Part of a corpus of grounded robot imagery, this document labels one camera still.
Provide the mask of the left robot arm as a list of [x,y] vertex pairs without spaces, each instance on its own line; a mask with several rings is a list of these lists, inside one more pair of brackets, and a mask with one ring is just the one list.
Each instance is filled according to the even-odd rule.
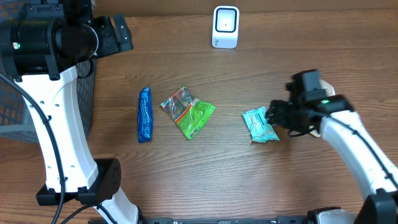
[[91,155],[77,98],[79,63],[132,48],[124,16],[94,17],[90,1],[29,1],[1,23],[2,79],[24,97],[46,166],[39,205],[77,200],[106,223],[144,223],[121,188],[118,159]]

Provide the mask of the blue snack bar wrapper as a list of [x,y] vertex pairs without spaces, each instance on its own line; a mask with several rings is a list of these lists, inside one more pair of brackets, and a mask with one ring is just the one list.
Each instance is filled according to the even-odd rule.
[[139,93],[139,105],[137,113],[137,139],[138,143],[152,140],[153,133],[153,109],[150,87],[143,88]]

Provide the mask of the teal tissue packet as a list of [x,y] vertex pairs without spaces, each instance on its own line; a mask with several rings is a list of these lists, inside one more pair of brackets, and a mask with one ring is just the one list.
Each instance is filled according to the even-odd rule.
[[279,141],[279,137],[265,117],[266,108],[250,110],[242,114],[243,120],[251,134],[252,141],[265,143],[267,141]]

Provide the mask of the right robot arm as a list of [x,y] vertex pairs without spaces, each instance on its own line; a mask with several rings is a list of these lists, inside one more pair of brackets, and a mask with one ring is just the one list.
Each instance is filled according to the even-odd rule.
[[273,100],[266,111],[270,124],[296,136],[316,130],[340,155],[364,199],[355,218],[316,215],[317,223],[397,223],[397,166],[366,131],[361,118],[342,95],[305,103]]

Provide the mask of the green snack packet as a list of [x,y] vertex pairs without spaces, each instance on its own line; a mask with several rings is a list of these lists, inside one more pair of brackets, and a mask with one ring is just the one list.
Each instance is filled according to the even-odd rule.
[[161,102],[160,107],[169,114],[188,140],[192,140],[210,119],[216,107],[193,96],[182,86]]

